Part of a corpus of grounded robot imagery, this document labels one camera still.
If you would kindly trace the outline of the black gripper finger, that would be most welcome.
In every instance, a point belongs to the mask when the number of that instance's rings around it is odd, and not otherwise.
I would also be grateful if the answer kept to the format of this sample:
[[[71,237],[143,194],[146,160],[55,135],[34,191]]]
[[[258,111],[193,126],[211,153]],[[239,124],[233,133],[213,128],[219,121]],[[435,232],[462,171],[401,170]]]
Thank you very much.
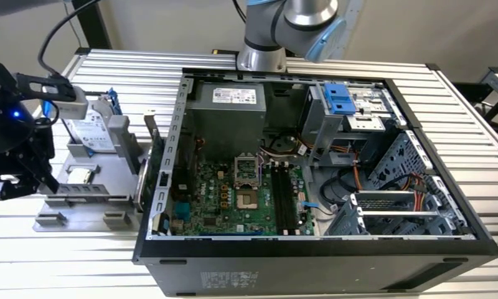
[[[38,186],[39,182],[30,176],[21,176],[15,183],[0,178],[0,201],[34,194]]]
[[[18,162],[23,168],[19,175],[19,183],[27,190],[35,191],[41,186],[45,186],[51,194],[58,192],[59,183],[51,175],[51,166],[45,155],[38,155],[37,152],[23,152],[18,154]]]

